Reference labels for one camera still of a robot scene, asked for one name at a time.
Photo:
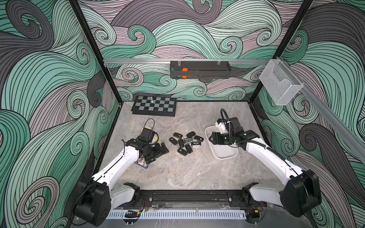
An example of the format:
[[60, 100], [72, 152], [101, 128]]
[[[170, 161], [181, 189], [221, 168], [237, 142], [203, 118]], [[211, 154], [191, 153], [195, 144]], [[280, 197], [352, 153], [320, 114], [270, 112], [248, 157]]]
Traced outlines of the white plastic storage box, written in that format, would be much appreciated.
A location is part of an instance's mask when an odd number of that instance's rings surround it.
[[218, 127], [216, 126], [209, 126], [204, 131], [213, 158], [217, 161], [225, 161], [228, 159], [235, 158], [239, 152], [238, 148], [229, 147], [228, 145], [214, 145], [212, 144], [211, 141], [209, 141], [209, 137], [212, 136], [213, 132], [220, 133]]

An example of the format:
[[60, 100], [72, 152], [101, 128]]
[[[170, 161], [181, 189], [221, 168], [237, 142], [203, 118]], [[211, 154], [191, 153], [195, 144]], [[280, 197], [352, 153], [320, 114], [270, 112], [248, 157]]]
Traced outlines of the black flip key buttons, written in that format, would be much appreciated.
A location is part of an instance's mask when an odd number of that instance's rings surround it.
[[190, 146], [190, 144], [186, 144], [185, 145], [185, 149], [187, 151], [188, 154], [191, 154], [193, 152], [193, 149], [192, 147]]

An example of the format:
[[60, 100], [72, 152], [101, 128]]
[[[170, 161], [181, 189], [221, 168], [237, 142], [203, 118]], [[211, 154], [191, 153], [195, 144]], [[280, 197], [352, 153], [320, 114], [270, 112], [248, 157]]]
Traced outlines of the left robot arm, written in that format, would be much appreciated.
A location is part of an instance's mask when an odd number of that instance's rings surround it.
[[113, 189], [121, 175], [140, 157], [147, 164], [169, 153], [165, 143], [149, 143], [140, 139], [124, 142], [123, 151], [105, 168], [92, 177], [82, 177], [77, 183], [80, 194], [74, 205], [74, 216], [94, 226], [101, 225], [112, 209], [131, 202], [136, 196], [137, 186], [128, 183], [121, 189]]

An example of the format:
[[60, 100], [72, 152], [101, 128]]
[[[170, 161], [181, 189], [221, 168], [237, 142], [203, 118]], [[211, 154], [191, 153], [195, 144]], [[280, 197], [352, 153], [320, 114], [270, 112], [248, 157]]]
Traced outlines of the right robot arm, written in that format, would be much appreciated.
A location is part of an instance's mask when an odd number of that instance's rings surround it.
[[258, 134], [245, 131], [237, 118], [218, 119], [204, 133], [213, 153], [223, 155], [232, 147], [235, 151], [241, 148], [259, 159], [279, 179], [279, 183], [255, 182], [245, 186], [245, 199], [284, 207], [295, 217], [301, 217], [321, 204], [318, 175], [276, 155]]

